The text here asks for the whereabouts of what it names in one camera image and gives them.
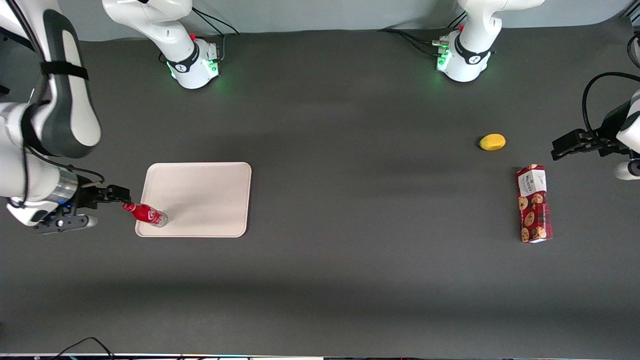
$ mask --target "cookie image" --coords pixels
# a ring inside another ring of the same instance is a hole
[[[531,229],[531,234],[533,235],[534,239],[543,239],[547,237],[547,231],[545,230],[544,227],[536,227],[534,229]]]
[[[527,205],[529,205],[529,201],[526,197],[521,196],[518,198],[518,207],[520,208],[520,211],[526,209]]]
[[[524,243],[528,243],[529,242],[529,230],[522,228],[522,242]]]
[[[533,196],[531,197],[531,202],[534,202],[536,204],[542,204],[542,200],[544,200],[544,198],[538,193],[533,194]]]
[[[524,218],[524,226],[531,226],[535,218],[536,218],[536,214],[533,211],[530,211],[527,214],[527,216]]]

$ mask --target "bottle cap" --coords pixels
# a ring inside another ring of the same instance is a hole
[[[134,211],[136,209],[136,204],[133,202],[123,202],[122,208],[127,211]]]

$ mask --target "yellow fruit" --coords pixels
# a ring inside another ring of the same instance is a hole
[[[506,144],[507,140],[500,134],[489,134],[480,140],[480,147],[487,151],[499,150]]]

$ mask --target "red box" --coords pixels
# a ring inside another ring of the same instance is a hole
[[[547,177],[543,165],[531,164],[516,173],[520,234],[524,243],[539,243],[554,237],[547,203]]]

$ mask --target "gray wall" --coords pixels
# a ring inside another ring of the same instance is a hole
[[[100,0],[59,0],[80,40],[140,37],[104,13]],[[547,0],[519,12],[503,12],[507,28],[595,24],[620,13],[632,0]],[[229,21],[243,33],[326,29],[442,28],[455,17],[453,0],[194,0],[195,7]],[[212,29],[193,13],[182,19],[196,34]]]

